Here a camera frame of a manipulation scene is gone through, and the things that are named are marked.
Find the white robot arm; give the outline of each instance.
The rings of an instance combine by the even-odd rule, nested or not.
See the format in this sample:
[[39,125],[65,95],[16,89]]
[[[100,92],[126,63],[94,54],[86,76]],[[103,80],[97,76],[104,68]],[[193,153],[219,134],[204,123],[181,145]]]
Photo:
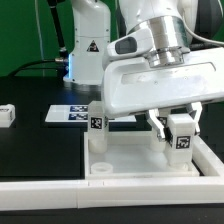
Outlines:
[[[198,101],[218,101],[224,97],[224,67],[220,56],[224,54],[223,49],[189,53],[189,41],[180,13],[185,12],[188,26],[194,27],[196,16],[192,14],[197,11],[196,2],[120,0],[127,37],[148,30],[146,49],[151,49],[138,51],[141,45],[137,38],[132,40],[137,47],[131,53],[127,53],[134,49],[131,41],[128,45],[124,38],[108,45],[107,55],[113,62],[106,67],[102,91],[108,117],[185,106]],[[116,45],[120,45],[120,49],[123,45],[125,53],[122,54],[123,49],[119,51]]]
[[109,61],[146,52],[151,67],[182,63],[182,54],[189,52],[191,38],[187,38],[181,15],[185,15],[186,23],[194,30],[197,3],[197,0],[193,4],[191,0],[121,0],[127,36],[108,45],[104,67]]

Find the white object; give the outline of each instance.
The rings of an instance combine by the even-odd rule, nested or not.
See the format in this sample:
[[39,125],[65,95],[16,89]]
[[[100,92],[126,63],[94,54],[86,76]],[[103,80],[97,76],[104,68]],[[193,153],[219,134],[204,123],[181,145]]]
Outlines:
[[65,84],[90,90],[100,86],[102,57],[110,42],[110,11],[101,1],[71,0],[74,14],[75,48],[69,55]]
[[94,153],[104,153],[107,151],[108,118],[101,101],[92,101],[88,107],[89,149]]
[[[137,44],[137,50],[133,53],[118,54],[116,52],[116,44],[130,37],[135,39]],[[153,38],[150,29],[149,28],[140,29],[123,38],[120,38],[117,41],[113,41],[111,44],[108,44],[103,57],[103,67],[105,69],[110,61],[134,58],[138,55],[142,55],[146,52],[149,52],[152,49],[152,47],[153,47]]]
[[[87,123],[88,105],[51,105],[45,122],[48,123]],[[136,122],[134,116],[119,117],[109,122]]]
[[11,104],[0,106],[0,127],[8,128],[15,120],[15,106]]
[[185,64],[152,69],[143,57],[112,62],[102,99],[109,118],[224,98],[224,49],[184,54]]
[[127,33],[139,23],[161,16],[180,17],[178,0],[120,0],[121,13],[125,19]]
[[91,166],[91,173],[92,174],[108,174],[113,173],[113,166],[110,163],[94,163]]
[[166,143],[165,155],[171,166],[192,161],[195,124],[196,122],[189,114],[168,116],[167,126],[171,139]]

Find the black tabletop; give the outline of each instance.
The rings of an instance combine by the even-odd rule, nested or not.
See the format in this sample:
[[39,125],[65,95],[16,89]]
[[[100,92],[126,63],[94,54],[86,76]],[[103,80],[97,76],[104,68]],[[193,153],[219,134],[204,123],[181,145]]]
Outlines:
[[[0,105],[13,104],[16,121],[0,128],[0,181],[84,178],[86,127],[44,122],[52,104],[88,104],[98,93],[64,87],[56,78],[0,78]],[[224,106],[204,107],[201,137],[223,160]],[[0,212],[5,223],[209,223],[224,222],[224,205],[169,205]]]

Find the green wall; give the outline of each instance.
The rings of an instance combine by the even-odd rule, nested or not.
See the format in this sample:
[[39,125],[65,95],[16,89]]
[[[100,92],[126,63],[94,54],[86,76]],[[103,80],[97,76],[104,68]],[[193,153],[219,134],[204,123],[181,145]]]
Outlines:
[[[116,39],[115,0],[103,0],[111,9],[112,40]],[[58,55],[53,21],[46,0],[38,0],[45,58]],[[74,48],[73,18],[69,0],[58,5],[59,17],[69,51]],[[224,41],[224,26],[216,35]],[[7,75],[20,65],[39,60],[40,47],[35,18],[34,0],[1,0],[0,5],[0,76]]]

